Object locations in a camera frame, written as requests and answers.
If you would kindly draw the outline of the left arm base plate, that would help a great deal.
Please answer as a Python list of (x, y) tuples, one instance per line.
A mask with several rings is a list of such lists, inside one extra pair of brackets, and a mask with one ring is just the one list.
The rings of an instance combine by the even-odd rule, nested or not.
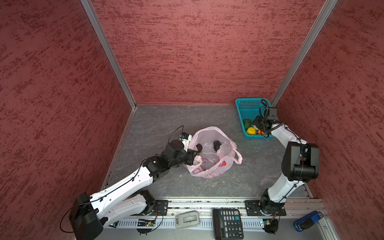
[(163, 215), (166, 216), (168, 212), (168, 200), (156, 200), (150, 216)]

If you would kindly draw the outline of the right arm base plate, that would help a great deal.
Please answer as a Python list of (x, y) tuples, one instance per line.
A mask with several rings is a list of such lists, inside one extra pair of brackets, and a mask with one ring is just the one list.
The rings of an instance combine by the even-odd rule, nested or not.
[(247, 216), (284, 217), (287, 215), (284, 203), (271, 201), (247, 200), (245, 201), (245, 209)]

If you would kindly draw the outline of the black avocado fruit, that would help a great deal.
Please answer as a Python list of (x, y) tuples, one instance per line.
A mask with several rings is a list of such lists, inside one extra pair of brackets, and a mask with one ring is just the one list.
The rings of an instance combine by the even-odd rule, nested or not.
[(217, 152), (219, 149), (220, 149), (220, 147), (221, 147), (221, 142), (220, 141), (214, 141), (214, 150), (215, 150), (215, 152)]

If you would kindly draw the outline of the pink plastic bag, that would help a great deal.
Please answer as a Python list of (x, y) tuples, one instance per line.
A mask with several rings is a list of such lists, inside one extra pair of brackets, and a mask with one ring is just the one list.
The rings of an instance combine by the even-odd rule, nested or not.
[[(217, 152), (214, 150), (214, 141), (220, 141), (222, 144)], [(197, 144), (203, 146), (202, 152), (198, 152), (192, 166), (185, 165), (193, 177), (214, 178), (223, 175), (233, 164), (240, 165), (243, 161), (236, 143), (218, 127), (197, 131), (192, 136), (189, 149), (197, 151)]]

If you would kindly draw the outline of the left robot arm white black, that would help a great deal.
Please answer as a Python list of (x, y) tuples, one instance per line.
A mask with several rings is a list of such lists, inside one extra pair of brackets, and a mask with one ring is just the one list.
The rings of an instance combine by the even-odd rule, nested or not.
[(68, 211), (72, 232), (78, 240), (94, 240), (109, 225), (139, 214), (149, 214), (155, 199), (144, 188), (167, 175), (171, 168), (193, 165), (202, 150), (187, 140), (173, 140), (165, 150), (143, 160), (132, 174), (98, 193), (78, 195)]

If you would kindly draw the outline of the yellow fruit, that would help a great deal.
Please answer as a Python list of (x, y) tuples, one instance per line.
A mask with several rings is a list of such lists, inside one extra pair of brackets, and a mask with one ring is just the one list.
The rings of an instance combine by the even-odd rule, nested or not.
[(249, 127), (247, 130), (246, 130), (246, 133), (248, 135), (256, 135), (257, 134), (257, 130), (253, 127)]

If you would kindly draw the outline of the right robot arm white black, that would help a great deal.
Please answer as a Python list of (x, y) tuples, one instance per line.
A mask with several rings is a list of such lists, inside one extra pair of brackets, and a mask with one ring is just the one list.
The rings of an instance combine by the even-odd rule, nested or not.
[(281, 210), (287, 198), (300, 186), (319, 175), (320, 150), (295, 134), (286, 124), (279, 121), (277, 108), (270, 107), (263, 100), (259, 115), (253, 121), (262, 136), (274, 136), (285, 147), (282, 173), (274, 185), (262, 194), (258, 209), (265, 216)]

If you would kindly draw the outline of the dark purple fruit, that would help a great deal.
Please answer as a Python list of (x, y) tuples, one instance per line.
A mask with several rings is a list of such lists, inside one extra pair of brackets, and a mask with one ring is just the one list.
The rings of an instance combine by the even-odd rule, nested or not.
[(201, 144), (197, 144), (196, 147), (197, 147), (197, 151), (198, 151), (199, 153), (201, 153), (202, 150), (203, 150), (203, 146), (202, 146)]

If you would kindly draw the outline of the dark green fruit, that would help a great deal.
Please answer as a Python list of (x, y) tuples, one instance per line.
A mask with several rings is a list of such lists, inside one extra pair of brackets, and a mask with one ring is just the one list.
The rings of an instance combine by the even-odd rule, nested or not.
[(243, 120), (243, 125), (244, 125), (245, 130), (248, 130), (249, 128), (251, 128), (253, 126), (251, 120), (249, 120), (249, 119)]

